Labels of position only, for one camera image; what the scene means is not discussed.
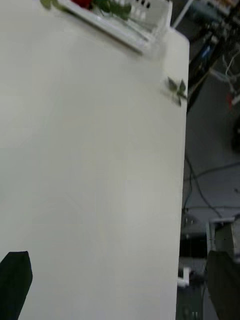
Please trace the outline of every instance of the black object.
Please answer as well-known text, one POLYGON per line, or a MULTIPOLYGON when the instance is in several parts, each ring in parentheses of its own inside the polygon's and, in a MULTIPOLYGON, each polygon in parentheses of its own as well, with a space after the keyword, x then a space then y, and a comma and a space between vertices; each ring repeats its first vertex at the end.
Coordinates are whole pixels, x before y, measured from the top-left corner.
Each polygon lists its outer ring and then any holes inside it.
POLYGON ((240 117, 238 117, 233 127, 231 147, 233 151, 235 151, 236 153, 240 153, 240 117))
POLYGON ((206 259, 208 256, 206 234, 182 236, 179 256, 206 259))
POLYGON ((33 280, 29 253, 9 252, 0 263, 0 320, 17 320, 33 280))
POLYGON ((226 252, 210 251, 208 292, 219 320, 240 319, 240 266, 226 252))

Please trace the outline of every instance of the red rose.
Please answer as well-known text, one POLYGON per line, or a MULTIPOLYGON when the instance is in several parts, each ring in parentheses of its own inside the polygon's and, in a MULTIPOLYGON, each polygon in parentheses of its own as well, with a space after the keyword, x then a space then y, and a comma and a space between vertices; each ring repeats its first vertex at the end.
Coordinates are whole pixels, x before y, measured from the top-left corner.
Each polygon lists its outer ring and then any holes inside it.
POLYGON ((92 0, 71 0, 82 8, 88 9, 92 0))

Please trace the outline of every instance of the white plastic basket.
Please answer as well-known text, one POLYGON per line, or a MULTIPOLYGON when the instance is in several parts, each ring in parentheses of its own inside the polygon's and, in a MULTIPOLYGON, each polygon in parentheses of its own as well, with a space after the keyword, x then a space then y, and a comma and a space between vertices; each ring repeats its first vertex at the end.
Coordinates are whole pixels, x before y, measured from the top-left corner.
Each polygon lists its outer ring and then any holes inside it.
POLYGON ((86 10, 71 0, 58 2, 135 50, 151 56, 156 55, 170 27, 173 8, 172 2, 166 0, 116 0, 121 5, 131 4, 131 19, 124 21, 115 16, 103 15, 100 10, 86 10))

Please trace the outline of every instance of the white table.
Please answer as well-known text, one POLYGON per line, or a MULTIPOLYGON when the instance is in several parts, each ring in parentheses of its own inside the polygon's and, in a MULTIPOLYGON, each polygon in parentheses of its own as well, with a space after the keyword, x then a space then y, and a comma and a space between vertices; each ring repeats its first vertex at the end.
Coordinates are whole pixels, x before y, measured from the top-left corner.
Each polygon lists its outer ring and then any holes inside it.
POLYGON ((38 1, 0 6, 0 258, 30 255, 20 320, 173 320, 189 44, 148 61, 38 1))

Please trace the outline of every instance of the white tray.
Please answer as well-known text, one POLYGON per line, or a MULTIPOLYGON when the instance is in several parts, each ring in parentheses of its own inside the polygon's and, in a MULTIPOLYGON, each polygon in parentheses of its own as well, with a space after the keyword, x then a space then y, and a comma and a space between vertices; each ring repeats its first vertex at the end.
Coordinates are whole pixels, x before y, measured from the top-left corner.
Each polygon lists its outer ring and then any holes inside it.
POLYGON ((161 38, 170 26, 173 8, 171 1, 129 0, 128 3, 132 5, 131 17, 135 19, 138 17, 138 20, 141 20, 142 23, 149 25, 152 21, 154 27, 152 31, 147 31, 131 20, 126 22, 117 17, 103 16, 100 12, 95 13, 81 8, 71 0, 58 0, 58 2, 79 17, 141 53, 155 51, 161 45, 161 38))

